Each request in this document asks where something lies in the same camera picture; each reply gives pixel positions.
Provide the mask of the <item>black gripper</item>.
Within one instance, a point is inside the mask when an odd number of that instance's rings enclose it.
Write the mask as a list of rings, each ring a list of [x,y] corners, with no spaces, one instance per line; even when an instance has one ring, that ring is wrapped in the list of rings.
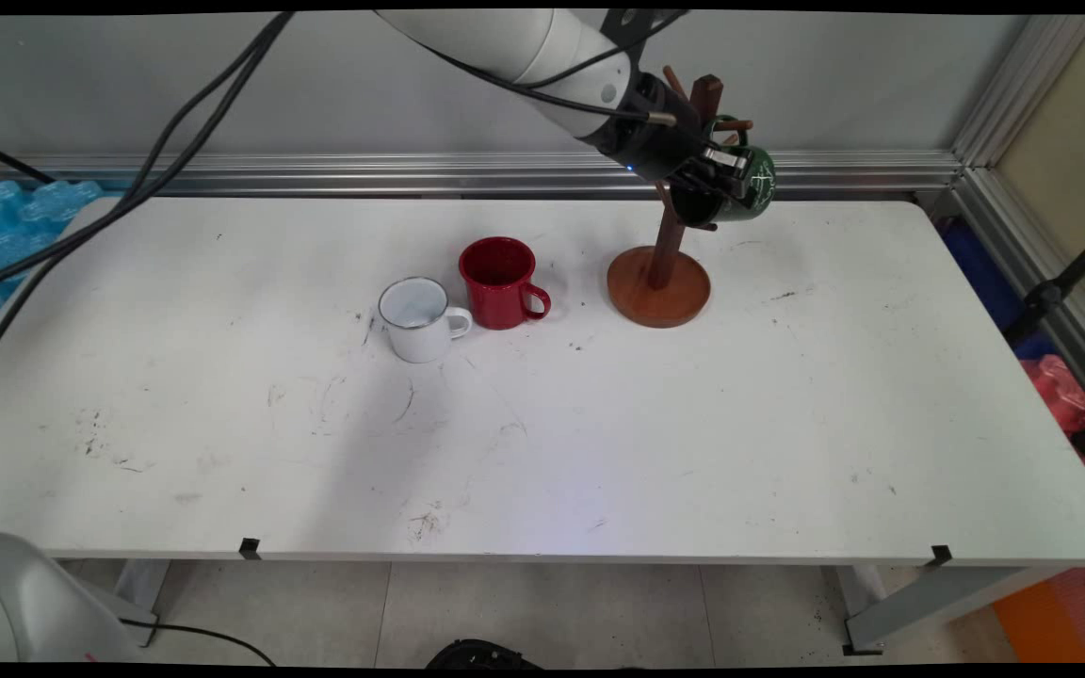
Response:
[[[742,199],[742,179],[753,172],[753,149],[704,145],[701,119],[688,99],[654,74],[631,73],[623,87],[603,86],[600,102],[617,100],[621,112],[668,113],[662,124],[608,119],[590,135],[590,145],[651,182],[685,182],[688,190],[724,201]]]

